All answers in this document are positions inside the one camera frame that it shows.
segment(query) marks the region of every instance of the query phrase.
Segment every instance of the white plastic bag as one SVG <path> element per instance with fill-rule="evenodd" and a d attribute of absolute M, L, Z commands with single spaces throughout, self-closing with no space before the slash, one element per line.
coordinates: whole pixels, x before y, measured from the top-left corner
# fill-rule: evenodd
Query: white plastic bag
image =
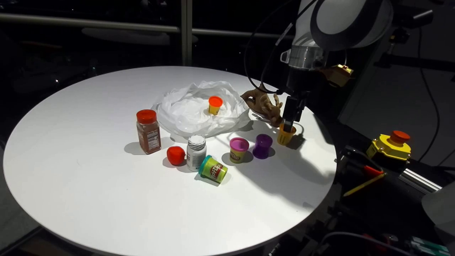
<path fill-rule="evenodd" d="M 223 99 L 218 115 L 208 113 L 208 98 Z M 248 105 L 228 82 L 201 82 L 164 94 L 161 102 L 152 107 L 158 121 L 171 133 L 182 137 L 193 134 L 206 138 L 245 126 L 250 118 Z"/>

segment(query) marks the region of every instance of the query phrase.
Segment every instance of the red ball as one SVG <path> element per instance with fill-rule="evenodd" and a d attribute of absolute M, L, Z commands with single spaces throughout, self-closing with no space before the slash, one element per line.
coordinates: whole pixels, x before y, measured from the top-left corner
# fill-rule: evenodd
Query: red ball
<path fill-rule="evenodd" d="M 181 165 L 185 160 L 185 151 L 181 147 L 167 149 L 167 159 L 172 165 Z"/>

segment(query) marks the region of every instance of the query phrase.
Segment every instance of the green play-doh container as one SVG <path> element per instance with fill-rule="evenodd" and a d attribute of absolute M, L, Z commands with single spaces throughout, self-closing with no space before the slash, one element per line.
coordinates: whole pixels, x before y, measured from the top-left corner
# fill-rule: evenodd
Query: green play-doh container
<path fill-rule="evenodd" d="M 202 162 L 201 167 L 199 167 L 199 175 L 212 179 L 218 183 L 223 181 L 227 172 L 227 167 L 213 159 L 211 155 L 208 155 Z"/>

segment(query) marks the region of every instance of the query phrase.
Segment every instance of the white tabletop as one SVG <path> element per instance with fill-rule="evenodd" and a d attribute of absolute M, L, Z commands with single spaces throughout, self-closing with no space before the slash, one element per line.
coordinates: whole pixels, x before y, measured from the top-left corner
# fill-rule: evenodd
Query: white tabletop
<path fill-rule="evenodd" d="M 119 255 L 211 256 L 277 237 L 311 214 L 334 179 L 335 148 L 309 109 L 296 125 L 305 138 L 297 150 L 277 144 L 277 130 L 251 112 L 252 125 L 207 139 L 207 153 L 228 167 L 219 186 L 169 164 L 166 149 L 186 150 L 186 143 L 164 129 L 163 148 L 141 154 L 138 110 L 172 88 L 220 80 L 239 94 L 253 88 L 246 77 L 223 71 L 147 67 L 55 93 L 26 114 L 8 140 L 4 169 L 11 193 L 51 232 Z M 274 139 L 273 156 L 229 162 L 230 138 L 246 138 L 252 148 L 260 133 Z"/>

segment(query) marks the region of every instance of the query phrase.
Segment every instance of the yellow pencil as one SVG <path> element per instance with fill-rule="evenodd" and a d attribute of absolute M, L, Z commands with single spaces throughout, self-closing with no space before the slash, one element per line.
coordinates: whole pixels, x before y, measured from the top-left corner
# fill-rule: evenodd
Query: yellow pencil
<path fill-rule="evenodd" d="M 381 174 L 381 175 L 378 175 L 378 176 L 376 176 L 376 177 L 370 179 L 369 181 L 367 181 L 367 182 L 365 182 L 365 183 L 363 183 L 363 184 L 361 184 L 361 185 L 359 185 L 359 186 L 357 186 L 357 187 L 355 187 L 355 188 L 349 190 L 348 192 L 346 192 L 346 193 L 343 195 L 343 197 L 348 196 L 348 195 L 351 195 L 351 194 L 354 194 L 355 192 L 361 190 L 362 188 L 364 188 L 364 187 L 370 185 L 371 183 L 373 183 L 373 182 L 379 180 L 380 178 L 384 177 L 386 174 L 387 174 L 387 173 L 383 173 L 383 174 Z"/>

